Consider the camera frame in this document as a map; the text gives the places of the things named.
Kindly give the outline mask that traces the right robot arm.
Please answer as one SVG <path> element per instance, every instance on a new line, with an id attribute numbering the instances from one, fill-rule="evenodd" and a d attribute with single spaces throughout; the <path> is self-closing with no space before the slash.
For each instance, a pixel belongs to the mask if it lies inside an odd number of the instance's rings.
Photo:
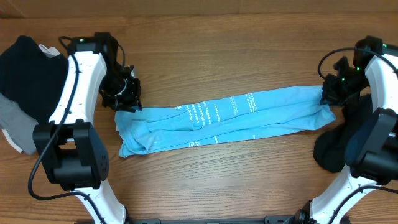
<path id="1" fill-rule="evenodd" d="M 344 123 L 320 135 L 313 157 L 336 179 L 286 223 L 349 223 L 346 213 L 397 180 L 397 46 L 367 36 L 324 77 L 320 102 L 342 108 Z"/>

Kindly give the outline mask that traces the black garment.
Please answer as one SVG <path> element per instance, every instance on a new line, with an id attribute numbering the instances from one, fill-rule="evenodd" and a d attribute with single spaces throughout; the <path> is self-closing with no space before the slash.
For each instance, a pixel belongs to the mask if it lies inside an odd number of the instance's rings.
<path id="1" fill-rule="evenodd" d="M 360 96 L 356 104 L 343 107 L 344 123 L 321 134 L 315 141 L 313 158 L 322 169 L 331 173 L 337 173 L 343 169 L 346 145 L 372 111 L 370 94 Z"/>

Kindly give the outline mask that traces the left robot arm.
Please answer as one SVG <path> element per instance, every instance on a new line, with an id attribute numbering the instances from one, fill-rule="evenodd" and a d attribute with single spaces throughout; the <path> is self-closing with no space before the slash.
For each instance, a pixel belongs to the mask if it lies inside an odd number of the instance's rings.
<path id="1" fill-rule="evenodd" d="M 118 63 L 122 46 L 109 32 L 69 38 L 68 74 L 57 106 L 34 128 L 39 158 L 27 189 L 36 200 L 77 197 L 93 223 L 132 223 L 109 182 L 108 152 L 93 121 L 97 96 L 115 111 L 142 110 L 135 67 Z"/>

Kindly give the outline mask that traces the light blue t-shirt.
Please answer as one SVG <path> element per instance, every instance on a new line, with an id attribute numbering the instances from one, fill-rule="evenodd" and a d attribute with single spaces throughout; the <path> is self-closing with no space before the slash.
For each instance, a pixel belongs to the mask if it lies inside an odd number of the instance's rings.
<path id="1" fill-rule="evenodd" d="M 315 131 L 336 119 L 320 104 L 321 93 L 320 86 L 292 86 L 174 108 L 118 111 L 119 156 Z"/>

